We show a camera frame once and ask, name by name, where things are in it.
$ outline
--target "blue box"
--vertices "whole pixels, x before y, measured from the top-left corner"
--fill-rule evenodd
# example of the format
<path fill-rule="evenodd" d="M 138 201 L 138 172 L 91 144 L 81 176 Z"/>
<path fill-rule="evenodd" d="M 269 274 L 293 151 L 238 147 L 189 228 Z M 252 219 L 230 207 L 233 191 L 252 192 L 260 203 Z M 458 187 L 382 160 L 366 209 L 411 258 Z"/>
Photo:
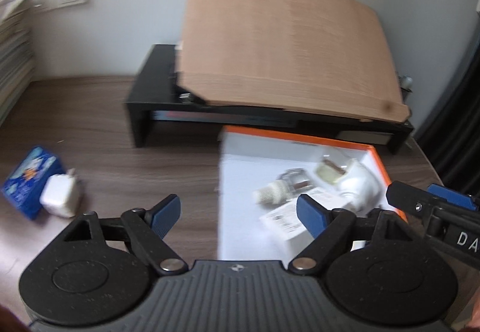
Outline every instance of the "blue box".
<path fill-rule="evenodd" d="M 58 157 L 36 146 L 5 181 L 2 192 L 17 210 L 35 219 L 42 208 L 40 195 L 46 181 L 52 175 L 64 173 Z"/>

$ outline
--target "wooden board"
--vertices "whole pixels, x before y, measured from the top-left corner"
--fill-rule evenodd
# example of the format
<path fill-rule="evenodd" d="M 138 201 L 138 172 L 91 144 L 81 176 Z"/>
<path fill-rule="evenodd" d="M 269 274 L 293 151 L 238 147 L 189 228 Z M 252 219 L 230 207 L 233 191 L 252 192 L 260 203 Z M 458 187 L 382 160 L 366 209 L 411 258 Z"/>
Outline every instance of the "wooden board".
<path fill-rule="evenodd" d="M 403 122 L 375 12 L 355 0 L 188 0 L 179 84 L 213 105 Z"/>

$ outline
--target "desk surface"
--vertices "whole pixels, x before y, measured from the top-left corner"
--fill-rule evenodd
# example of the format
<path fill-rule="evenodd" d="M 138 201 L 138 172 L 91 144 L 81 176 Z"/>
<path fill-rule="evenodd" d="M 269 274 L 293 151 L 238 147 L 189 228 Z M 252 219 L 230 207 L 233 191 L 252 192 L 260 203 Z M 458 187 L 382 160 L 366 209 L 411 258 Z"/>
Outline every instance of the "desk surface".
<path fill-rule="evenodd" d="M 217 249 L 218 125 L 159 123 L 147 147 L 133 148 L 123 102 L 134 77 L 72 78 L 30 85 L 0 128 L 0 179 L 33 145 L 75 167 L 85 186 L 81 210 L 117 217 L 150 208 L 176 193 L 182 218 L 166 241 L 187 262 L 215 258 Z M 378 151 L 393 180 L 425 189 L 440 180 L 413 139 L 391 155 Z M 69 222 L 42 212 L 30 222 L 0 197 L 0 303 L 28 317 L 17 282 L 26 265 Z M 421 229 L 413 219 L 412 225 Z M 460 283 L 452 321 L 479 284 L 478 272 L 450 260 Z"/>

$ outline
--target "book stack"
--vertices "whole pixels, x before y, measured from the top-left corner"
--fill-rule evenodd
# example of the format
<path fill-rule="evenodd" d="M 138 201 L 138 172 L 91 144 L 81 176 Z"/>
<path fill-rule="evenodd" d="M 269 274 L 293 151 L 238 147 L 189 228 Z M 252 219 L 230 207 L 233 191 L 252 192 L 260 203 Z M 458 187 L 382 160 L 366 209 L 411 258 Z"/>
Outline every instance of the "book stack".
<path fill-rule="evenodd" d="M 29 8 L 30 0 L 0 0 L 0 125 L 33 75 Z"/>

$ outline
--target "open box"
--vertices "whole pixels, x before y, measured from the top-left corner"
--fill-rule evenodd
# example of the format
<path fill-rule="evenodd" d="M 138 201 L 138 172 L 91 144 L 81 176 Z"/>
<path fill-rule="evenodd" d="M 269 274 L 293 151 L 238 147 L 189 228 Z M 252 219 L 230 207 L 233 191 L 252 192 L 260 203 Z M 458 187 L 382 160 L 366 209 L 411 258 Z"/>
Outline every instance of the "open box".
<path fill-rule="evenodd" d="M 380 183 L 375 207 L 397 211 L 386 200 L 390 178 L 374 147 L 279 131 L 226 126 L 222 135 L 219 186 L 218 259 L 282 260 L 291 257 L 277 245 L 260 221 L 274 207 L 255 203 L 253 193 L 291 168 L 311 176 L 332 147 L 356 158 Z M 403 212 L 397 211 L 405 219 Z"/>

